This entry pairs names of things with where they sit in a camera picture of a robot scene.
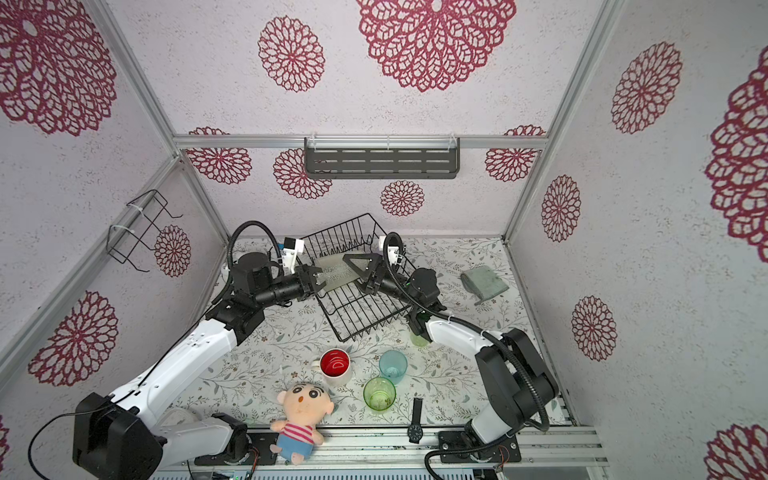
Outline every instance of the white mug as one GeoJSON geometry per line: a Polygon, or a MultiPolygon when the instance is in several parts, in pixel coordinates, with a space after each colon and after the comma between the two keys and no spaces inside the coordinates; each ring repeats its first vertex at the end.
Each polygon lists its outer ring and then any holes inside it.
{"type": "Polygon", "coordinates": [[[320,372],[328,386],[342,386],[352,378],[352,359],[342,349],[330,349],[312,362],[312,370],[320,372]]]}

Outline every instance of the wristwatch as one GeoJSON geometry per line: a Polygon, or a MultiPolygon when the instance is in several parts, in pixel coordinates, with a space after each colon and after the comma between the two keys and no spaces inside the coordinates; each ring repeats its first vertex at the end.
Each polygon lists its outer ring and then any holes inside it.
{"type": "Polygon", "coordinates": [[[422,422],[422,399],[413,399],[413,417],[411,417],[411,425],[408,427],[408,441],[411,443],[419,443],[424,436],[424,430],[420,425],[422,422]]]}

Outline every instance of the plastic cup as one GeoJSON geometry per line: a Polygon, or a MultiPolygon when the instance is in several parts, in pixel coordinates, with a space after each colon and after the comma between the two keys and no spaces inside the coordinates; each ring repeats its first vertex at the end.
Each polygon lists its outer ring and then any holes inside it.
{"type": "Polygon", "coordinates": [[[414,335],[413,332],[409,332],[411,335],[411,343],[413,346],[423,349],[429,345],[429,340],[420,335],[414,335]]]}
{"type": "Polygon", "coordinates": [[[397,384],[402,377],[406,375],[408,370],[408,359],[402,352],[397,350],[389,350],[384,352],[379,359],[379,369],[382,371],[382,376],[389,379],[390,382],[397,384]]]}
{"type": "Polygon", "coordinates": [[[366,405],[377,412],[383,412],[391,407],[396,396],[395,386],[382,376],[370,379],[362,390],[362,398],[366,401],[366,405]]]}

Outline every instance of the watch strap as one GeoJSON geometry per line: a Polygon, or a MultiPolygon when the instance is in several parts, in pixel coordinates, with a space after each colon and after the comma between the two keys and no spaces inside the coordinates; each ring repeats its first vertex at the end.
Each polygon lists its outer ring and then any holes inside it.
{"type": "Polygon", "coordinates": [[[423,403],[423,399],[420,399],[418,397],[413,398],[413,417],[411,417],[411,425],[421,425],[422,403],[423,403]]]}

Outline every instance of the wall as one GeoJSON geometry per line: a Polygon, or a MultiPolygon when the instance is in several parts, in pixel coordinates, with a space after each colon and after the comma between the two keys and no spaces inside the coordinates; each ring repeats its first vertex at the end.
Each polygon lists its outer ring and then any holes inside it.
{"type": "Polygon", "coordinates": [[[80,5],[51,5],[0,6],[0,348],[167,160],[80,5]]]}
{"type": "Polygon", "coordinates": [[[546,128],[600,3],[110,2],[176,131],[230,134],[546,128]]]}
{"type": "MultiPolygon", "coordinates": [[[[179,133],[541,135],[601,1],[110,3],[179,133]]],[[[535,156],[463,150],[455,180],[387,188],[308,180],[299,152],[190,156],[230,229],[305,234],[370,212],[454,236],[499,235],[535,156]]]]}
{"type": "MultiPolygon", "coordinates": [[[[37,429],[59,413],[74,411],[91,392],[107,395],[133,379],[197,321],[200,291],[216,273],[223,245],[180,166],[158,190],[168,210],[183,216],[162,213],[157,225],[166,233],[153,227],[147,233],[147,243],[161,247],[160,253],[138,247],[131,255],[150,271],[111,260],[0,399],[0,429],[5,429],[0,430],[0,478],[34,478],[26,452],[37,429]]],[[[146,220],[139,221],[136,230],[146,226],[146,220]]],[[[131,245],[122,245],[122,251],[131,245]]],[[[45,475],[92,478],[72,462],[71,442],[70,418],[56,421],[38,438],[33,456],[45,475]]]]}
{"type": "MultiPolygon", "coordinates": [[[[225,157],[233,150],[218,149],[225,157]]],[[[402,234],[498,236],[525,181],[488,175],[487,153],[462,149],[454,180],[310,180],[302,150],[252,149],[247,151],[252,170],[243,183],[201,178],[229,231],[260,220],[276,235],[307,235],[370,212],[385,230],[402,234]]],[[[523,155],[532,162],[536,153],[523,155]]],[[[262,235],[250,229],[244,234],[262,235]]]]}
{"type": "MultiPolygon", "coordinates": [[[[36,5],[0,5],[0,348],[168,162],[82,6],[36,5]]],[[[133,378],[191,324],[222,245],[180,168],[160,190],[183,216],[161,215],[165,233],[147,235],[157,258],[141,247],[131,256],[150,272],[110,260],[5,390],[0,478],[34,478],[26,449],[35,431],[133,378]]],[[[46,475],[90,478],[72,463],[71,441],[70,419],[38,439],[46,475]]]]}
{"type": "Polygon", "coordinates": [[[768,475],[765,18],[630,2],[511,245],[620,480],[768,475]]]}

